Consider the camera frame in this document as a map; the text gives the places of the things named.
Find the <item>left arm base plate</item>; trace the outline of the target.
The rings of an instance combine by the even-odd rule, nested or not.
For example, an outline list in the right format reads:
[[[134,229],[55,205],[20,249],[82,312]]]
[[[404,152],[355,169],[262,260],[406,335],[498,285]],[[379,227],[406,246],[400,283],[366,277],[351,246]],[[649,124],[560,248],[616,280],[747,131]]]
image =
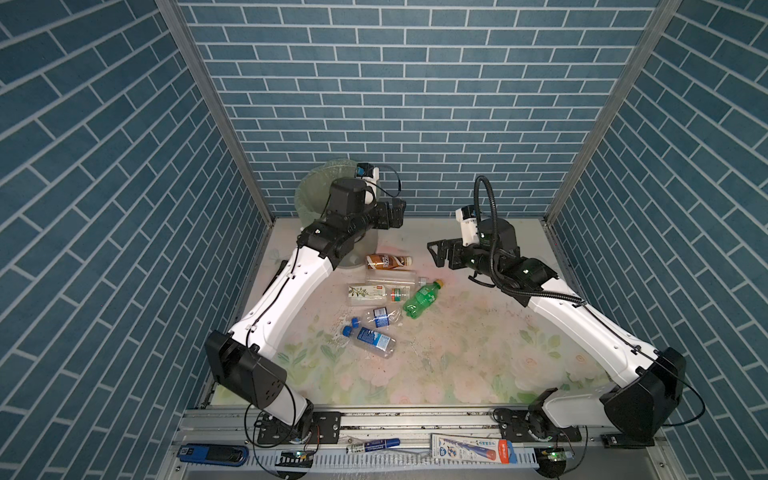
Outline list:
[[[259,446],[283,444],[337,444],[342,414],[338,411],[315,411],[312,419],[291,427],[272,415],[260,413],[255,421]]]

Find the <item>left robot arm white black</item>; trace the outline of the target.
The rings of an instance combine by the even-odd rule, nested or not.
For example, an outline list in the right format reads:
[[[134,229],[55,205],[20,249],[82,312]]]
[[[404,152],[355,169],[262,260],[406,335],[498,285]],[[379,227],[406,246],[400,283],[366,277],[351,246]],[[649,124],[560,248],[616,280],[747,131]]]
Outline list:
[[[256,305],[227,332],[212,331],[205,351],[214,380],[287,426],[300,439],[314,405],[288,386],[275,357],[291,323],[313,292],[372,229],[403,225],[406,202],[379,200],[364,178],[341,178],[329,188],[319,219],[297,236],[296,247]]]

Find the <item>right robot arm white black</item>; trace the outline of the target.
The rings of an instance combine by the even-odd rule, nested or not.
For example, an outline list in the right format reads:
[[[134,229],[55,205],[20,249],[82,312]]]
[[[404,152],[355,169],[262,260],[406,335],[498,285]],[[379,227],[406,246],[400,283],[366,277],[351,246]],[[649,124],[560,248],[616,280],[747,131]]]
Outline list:
[[[487,287],[549,320],[610,379],[587,389],[545,390],[525,416],[529,435],[544,441],[571,427],[614,427],[634,441],[652,440],[682,399],[683,356],[673,348],[658,350],[622,329],[578,297],[554,269],[522,256],[507,221],[470,218],[460,226],[461,237],[428,243],[435,265],[489,277]]]

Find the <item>green soda bottle yellow cap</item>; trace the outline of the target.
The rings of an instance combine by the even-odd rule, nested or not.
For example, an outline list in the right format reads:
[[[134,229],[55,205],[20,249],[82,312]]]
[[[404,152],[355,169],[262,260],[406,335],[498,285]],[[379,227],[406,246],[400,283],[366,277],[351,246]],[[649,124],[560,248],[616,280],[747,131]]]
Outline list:
[[[437,300],[443,286],[444,282],[440,279],[422,286],[403,305],[405,315],[412,319],[421,316]]]

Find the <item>blue cap bottle blue label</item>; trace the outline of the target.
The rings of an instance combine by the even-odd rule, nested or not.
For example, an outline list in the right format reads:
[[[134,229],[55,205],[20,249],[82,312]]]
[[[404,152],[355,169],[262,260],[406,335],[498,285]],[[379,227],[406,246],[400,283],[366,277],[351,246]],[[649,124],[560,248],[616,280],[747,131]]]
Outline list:
[[[382,358],[390,358],[396,347],[396,340],[378,330],[372,330],[363,326],[346,325],[342,329],[342,335],[356,347]]]

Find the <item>small crushed bottle blue label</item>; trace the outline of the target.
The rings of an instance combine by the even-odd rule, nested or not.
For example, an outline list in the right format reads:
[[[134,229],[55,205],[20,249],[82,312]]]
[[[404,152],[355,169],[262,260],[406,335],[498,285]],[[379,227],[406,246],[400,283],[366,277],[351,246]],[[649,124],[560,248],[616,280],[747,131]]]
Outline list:
[[[361,316],[360,321],[369,328],[387,328],[397,324],[402,319],[400,309],[390,309],[386,306],[367,309]]]

